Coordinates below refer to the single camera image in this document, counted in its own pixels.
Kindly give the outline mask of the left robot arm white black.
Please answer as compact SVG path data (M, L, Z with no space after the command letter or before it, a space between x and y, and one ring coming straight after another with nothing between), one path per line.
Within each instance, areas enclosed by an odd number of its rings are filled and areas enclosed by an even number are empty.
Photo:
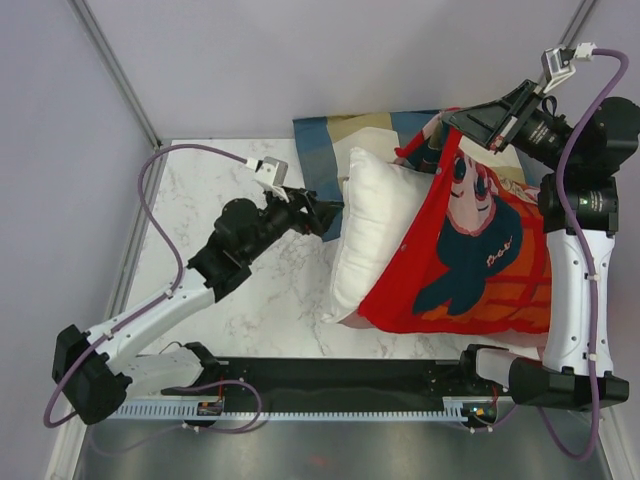
M86 425L106 420L128 399L152 390L213 391L218 369L202 345L174 355L145 356L142 350L195 313L221 301L251 275L252 263L288 231L323 236L343 210L340 201L321 201L315 192L282 187L264 193L266 205L238 198L227 202L206 244L188 261L178 261L175 280L132 309L86 331L70 325L56 337L52 378L55 396L70 403Z

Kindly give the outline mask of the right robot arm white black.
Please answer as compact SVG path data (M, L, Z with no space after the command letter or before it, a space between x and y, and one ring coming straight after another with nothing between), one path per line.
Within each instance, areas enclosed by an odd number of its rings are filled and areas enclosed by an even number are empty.
M538 209L552 269L551 321L543 358L472 346L475 359L457 382L480 394L492 382L518 405L585 412L629 398L615 376L607 338L607 276L619 230L614 178L639 145L639 108L606 97L582 130L555 113L556 104L526 80L499 100L444 113L442 121L493 152L506 146L541 162Z

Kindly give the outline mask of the red patterned pillowcase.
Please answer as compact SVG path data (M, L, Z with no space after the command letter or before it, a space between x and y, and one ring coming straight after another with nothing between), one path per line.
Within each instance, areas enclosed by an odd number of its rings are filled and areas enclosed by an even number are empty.
M504 177L432 117L395 150L433 184L400 246L354 315L388 333L487 336L543 349L551 265L539 190Z

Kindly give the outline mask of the white pillow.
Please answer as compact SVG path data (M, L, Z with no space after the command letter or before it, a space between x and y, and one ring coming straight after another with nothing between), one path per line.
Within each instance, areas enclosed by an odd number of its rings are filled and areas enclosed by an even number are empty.
M373 289L426 199L434 176L356 147L343 183L344 209L322 321L339 323Z

